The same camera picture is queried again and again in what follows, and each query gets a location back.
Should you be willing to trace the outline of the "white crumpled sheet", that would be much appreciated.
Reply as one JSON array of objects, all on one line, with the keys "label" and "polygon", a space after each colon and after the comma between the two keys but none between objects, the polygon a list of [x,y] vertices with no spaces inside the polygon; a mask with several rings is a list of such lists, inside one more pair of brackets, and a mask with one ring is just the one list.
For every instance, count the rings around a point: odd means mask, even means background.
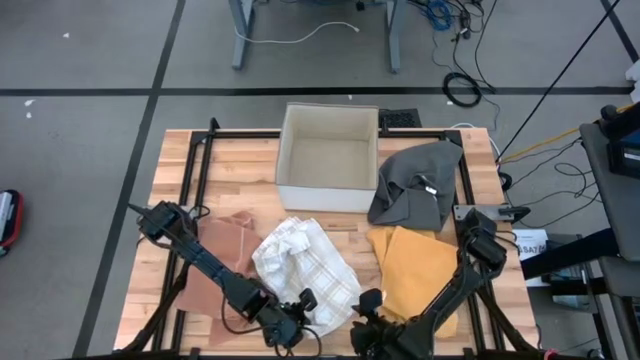
[{"label": "white crumpled sheet", "polygon": [[633,83],[630,98],[633,103],[640,102],[640,59],[638,59],[626,72],[625,78]]}]

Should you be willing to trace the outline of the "black perforated floor plate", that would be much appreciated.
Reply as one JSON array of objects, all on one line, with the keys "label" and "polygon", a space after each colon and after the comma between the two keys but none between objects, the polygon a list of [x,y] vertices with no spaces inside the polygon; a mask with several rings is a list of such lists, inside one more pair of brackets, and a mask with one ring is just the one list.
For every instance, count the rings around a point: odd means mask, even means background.
[{"label": "black perforated floor plate", "polygon": [[421,128],[422,123],[417,109],[381,109],[379,111],[380,128]]}]

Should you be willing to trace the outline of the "white plaid kitchen towel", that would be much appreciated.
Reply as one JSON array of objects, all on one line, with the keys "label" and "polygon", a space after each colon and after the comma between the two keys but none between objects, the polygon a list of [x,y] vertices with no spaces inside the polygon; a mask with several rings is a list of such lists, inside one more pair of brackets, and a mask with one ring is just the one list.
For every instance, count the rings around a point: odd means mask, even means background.
[{"label": "white plaid kitchen towel", "polygon": [[362,287],[355,271],[313,218],[289,217],[252,254],[262,282],[282,302],[294,302],[309,289],[317,306],[305,314],[310,328],[325,336],[353,314]]}]

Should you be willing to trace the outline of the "grey desk leg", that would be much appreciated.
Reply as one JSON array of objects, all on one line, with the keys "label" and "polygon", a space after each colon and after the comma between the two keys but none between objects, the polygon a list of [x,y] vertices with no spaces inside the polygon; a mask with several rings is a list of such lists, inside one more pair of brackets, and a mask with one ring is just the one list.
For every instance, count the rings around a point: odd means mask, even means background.
[{"label": "grey desk leg", "polygon": [[390,71],[397,74],[401,67],[400,32],[405,5],[403,0],[384,0],[386,8],[387,40],[389,46]]},{"label": "grey desk leg", "polygon": [[244,65],[246,49],[249,44],[247,38],[250,37],[253,24],[253,2],[254,0],[228,0],[234,29],[237,32],[231,63],[232,68],[236,71],[241,70]]}]

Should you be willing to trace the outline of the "white printed paper box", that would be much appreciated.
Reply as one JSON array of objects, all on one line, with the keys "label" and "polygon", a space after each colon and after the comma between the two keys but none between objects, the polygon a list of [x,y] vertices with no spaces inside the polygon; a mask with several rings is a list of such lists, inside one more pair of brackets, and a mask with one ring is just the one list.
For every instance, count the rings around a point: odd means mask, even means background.
[{"label": "white printed paper box", "polygon": [[519,249],[519,260],[525,260],[537,256],[546,250],[548,236],[543,229],[514,229],[516,245]]}]

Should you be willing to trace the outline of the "pink striped towel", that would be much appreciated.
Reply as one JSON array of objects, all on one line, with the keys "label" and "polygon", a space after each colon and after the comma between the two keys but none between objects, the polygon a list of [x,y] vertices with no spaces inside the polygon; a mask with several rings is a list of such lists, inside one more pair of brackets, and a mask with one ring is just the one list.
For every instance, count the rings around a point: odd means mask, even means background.
[{"label": "pink striped towel", "polygon": [[[255,231],[254,218],[249,212],[206,218],[200,222],[198,233],[200,243],[232,271],[246,277],[257,275],[252,255],[263,239]],[[209,345],[212,347],[236,337],[224,327],[222,300],[221,289],[191,266],[175,305],[180,310],[211,318]]]}]

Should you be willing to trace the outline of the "mustard yellow towel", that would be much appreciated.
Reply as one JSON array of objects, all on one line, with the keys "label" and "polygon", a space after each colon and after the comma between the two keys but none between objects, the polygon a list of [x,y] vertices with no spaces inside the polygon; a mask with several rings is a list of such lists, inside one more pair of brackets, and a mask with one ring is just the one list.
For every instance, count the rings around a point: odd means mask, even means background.
[{"label": "mustard yellow towel", "polygon": [[380,313],[404,322],[419,315],[451,280],[457,248],[428,230],[381,226],[366,234],[381,272]]}]

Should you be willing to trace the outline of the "black side desk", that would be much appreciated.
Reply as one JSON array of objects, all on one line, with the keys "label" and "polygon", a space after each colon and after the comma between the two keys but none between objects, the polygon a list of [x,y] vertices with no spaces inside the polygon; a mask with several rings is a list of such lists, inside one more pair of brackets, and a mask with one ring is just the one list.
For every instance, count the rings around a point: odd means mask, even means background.
[{"label": "black side desk", "polygon": [[640,360],[640,179],[612,173],[608,139],[596,124],[579,127],[608,219],[607,229],[522,262],[526,279],[596,260],[602,276],[564,291],[589,289],[611,297],[629,360]]}]

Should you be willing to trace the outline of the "black electronics case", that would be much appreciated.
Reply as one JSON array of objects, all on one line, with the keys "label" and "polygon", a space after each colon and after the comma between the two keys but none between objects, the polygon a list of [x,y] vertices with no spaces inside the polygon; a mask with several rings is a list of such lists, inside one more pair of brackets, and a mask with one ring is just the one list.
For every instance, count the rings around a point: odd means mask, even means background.
[{"label": "black electronics case", "polygon": [[640,179],[640,102],[623,108],[607,105],[600,113],[610,171]]}]

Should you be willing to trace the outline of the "long thin black pole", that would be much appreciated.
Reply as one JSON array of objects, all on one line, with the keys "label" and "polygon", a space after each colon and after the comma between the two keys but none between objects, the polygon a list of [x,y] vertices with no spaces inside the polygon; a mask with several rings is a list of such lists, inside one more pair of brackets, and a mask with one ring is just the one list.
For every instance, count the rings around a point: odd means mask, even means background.
[{"label": "long thin black pole", "polygon": [[520,135],[520,133],[524,130],[524,128],[527,126],[527,124],[532,120],[533,116],[539,110],[539,108],[541,107],[542,103],[550,95],[550,93],[556,87],[556,85],[559,83],[559,81],[564,77],[566,72],[573,65],[573,63],[579,57],[579,55],[583,52],[583,50],[586,48],[586,46],[589,44],[589,42],[592,40],[592,38],[598,32],[598,30],[602,27],[602,25],[605,23],[605,21],[612,15],[612,13],[615,11],[615,8],[619,5],[620,2],[621,2],[621,0],[614,0],[614,2],[610,5],[610,7],[607,10],[605,10],[605,14],[597,22],[595,27],[590,31],[590,33],[588,34],[586,39],[580,44],[578,49],[573,53],[573,55],[571,56],[569,61],[564,65],[564,67],[562,68],[560,73],[556,76],[556,78],[553,80],[553,82],[544,91],[544,93],[542,94],[542,96],[540,97],[538,102],[535,104],[535,106],[531,110],[531,112],[526,116],[526,118],[521,123],[521,125],[518,127],[518,129],[516,130],[514,135],[509,139],[507,144],[504,146],[502,151],[499,153],[499,155],[496,158],[496,165],[500,165],[501,164],[501,161],[502,161],[501,159],[506,154],[507,150],[512,146],[512,144],[515,142],[515,140]]}]

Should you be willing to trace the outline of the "red and black bag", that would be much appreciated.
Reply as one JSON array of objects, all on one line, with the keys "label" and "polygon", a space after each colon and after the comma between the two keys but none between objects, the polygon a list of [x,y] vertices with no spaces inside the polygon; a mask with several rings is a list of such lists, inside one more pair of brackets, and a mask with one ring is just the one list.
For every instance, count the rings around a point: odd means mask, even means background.
[{"label": "red and black bag", "polygon": [[20,235],[24,197],[13,189],[0,191],[0,258],[6,256]]}]

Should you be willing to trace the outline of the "beige fabric storage box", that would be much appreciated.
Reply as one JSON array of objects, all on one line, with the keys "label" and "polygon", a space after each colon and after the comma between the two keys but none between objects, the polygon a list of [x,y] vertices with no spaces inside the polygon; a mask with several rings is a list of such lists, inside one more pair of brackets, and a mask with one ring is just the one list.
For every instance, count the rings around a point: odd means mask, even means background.
[{"label": "beige fabric storage box", "polygon": [[289,103],[275,184],[286,210],[366,213],[378,187],[376,106]]}]

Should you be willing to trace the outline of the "dark grey towel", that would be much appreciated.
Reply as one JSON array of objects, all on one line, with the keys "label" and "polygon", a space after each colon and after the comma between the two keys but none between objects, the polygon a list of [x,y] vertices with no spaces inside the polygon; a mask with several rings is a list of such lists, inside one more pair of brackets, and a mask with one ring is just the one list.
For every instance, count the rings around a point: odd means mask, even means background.
[{"label": "dark grey towel", "polygon": [[456,168],[462,154],[460,146],[437,141],[389,157],[379,168],[368,222],[441,231],[453,205]]}]

